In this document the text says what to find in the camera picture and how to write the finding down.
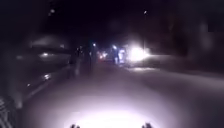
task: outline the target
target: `night sky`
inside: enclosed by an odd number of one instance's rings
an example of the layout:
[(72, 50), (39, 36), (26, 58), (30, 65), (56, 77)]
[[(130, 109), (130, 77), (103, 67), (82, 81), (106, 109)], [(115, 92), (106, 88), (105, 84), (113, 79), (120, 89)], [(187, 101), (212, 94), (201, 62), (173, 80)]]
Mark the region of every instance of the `night sky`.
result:
[(104, 45), (119, 40), (127, 31), (140, 33), (147, 16), (160, 15), (164, 1), (159, 0), (59, 0), (43, 30), (73, 38), (87, 38)]

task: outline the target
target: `street light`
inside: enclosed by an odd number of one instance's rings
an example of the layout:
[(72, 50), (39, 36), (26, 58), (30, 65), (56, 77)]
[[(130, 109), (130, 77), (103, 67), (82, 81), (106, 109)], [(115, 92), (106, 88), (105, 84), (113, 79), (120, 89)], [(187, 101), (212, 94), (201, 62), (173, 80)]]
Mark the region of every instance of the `street light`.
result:
[(117, 50), (117, 46), (113, 45), (112, 47), (113, 47), (114, 50)]

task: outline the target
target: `road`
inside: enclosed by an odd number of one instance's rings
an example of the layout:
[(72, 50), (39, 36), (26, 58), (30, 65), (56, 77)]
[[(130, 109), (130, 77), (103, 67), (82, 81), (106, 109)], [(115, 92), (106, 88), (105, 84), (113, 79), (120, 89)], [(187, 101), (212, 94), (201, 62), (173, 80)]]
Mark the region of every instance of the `road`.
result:
[(99, 64), (89, 76), (36, 94), (23, 110), (23, 125), (67, 128), (96, 113), (112, 112), (138, 117), (154, 128), (223, 128), (223, 92), (224, 80), (218, 78)]

